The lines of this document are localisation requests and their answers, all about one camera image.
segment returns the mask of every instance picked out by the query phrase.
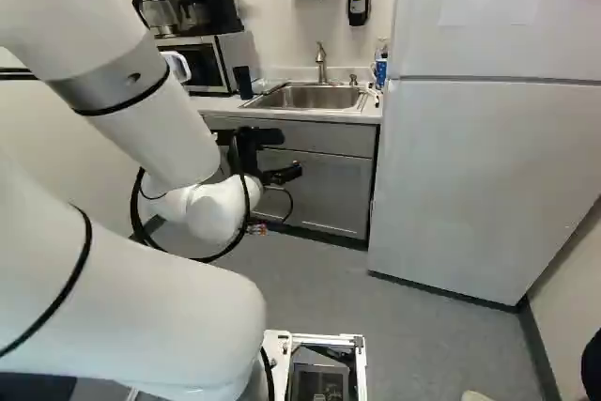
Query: white countertop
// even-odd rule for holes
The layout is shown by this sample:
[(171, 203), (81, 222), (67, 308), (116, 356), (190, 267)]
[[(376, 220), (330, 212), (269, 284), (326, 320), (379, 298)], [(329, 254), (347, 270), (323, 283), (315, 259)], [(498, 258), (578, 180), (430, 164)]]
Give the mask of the white countertop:
[(368, 97), (360, 112), (335, 110), (277, 110), (264, 108), (239, 108), (247, 100), (238, 95), (229, 98), (192, 96), (193, 106), (200, 114), (213, 116), (242, 116), (268, 119), (293, 119), (297, 121), (344, 122), (353, 124), (379, 124), (382, 104), (376, 107), (376, 98)]

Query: gray floor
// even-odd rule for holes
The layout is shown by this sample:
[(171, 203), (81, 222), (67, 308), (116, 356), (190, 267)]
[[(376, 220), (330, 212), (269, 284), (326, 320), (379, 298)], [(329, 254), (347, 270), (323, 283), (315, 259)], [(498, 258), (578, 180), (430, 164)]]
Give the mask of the gray floor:
[[(182, 255), (207, 253), (171, 224), (154, 238)], [(219, 265), (257, 283), (272, 329), (362, 333), (373, 401), (458, 401), (468, 389), (542, 399), (514, 315), (370, 277), (364, 252), (271, 234), (247, 237)], [(98, 394), (73, 398), (116, 401)]]

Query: faucet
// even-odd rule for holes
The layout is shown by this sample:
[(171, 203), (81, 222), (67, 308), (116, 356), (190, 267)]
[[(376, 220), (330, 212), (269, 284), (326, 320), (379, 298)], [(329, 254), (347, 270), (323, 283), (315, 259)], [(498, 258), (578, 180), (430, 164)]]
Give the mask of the faucet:
[(317, 42), (317, 55), (316, 55), (316, 63), (319, 70), (319, 76), (317, 78), (317, 83), (319, 85), (326, 85), (328, 83), (328, 72), (326, 67), (326, 51), (323, 49), (323, 43), (321, 41)]

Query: refrigerator door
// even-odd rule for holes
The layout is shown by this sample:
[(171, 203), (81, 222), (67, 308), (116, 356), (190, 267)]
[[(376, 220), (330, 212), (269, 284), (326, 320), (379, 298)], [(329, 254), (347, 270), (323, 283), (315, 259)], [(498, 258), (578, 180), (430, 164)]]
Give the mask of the refrigerator door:
[(396, 0), (389, 77), (601, 80), (601, 0)]
[(389, 81), (369, 269), (515, 305), (601, 193), (601, 88)]

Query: stainless steel sink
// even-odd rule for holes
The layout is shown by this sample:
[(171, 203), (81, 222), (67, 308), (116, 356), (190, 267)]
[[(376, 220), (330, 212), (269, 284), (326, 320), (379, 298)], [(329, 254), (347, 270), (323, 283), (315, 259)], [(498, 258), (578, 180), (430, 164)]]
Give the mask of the stainless steel sink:
[(369, 96), (357, 86), (285, 85), (251, 100), (241, 108), (285, 110), (336, 110), (360, 112)]

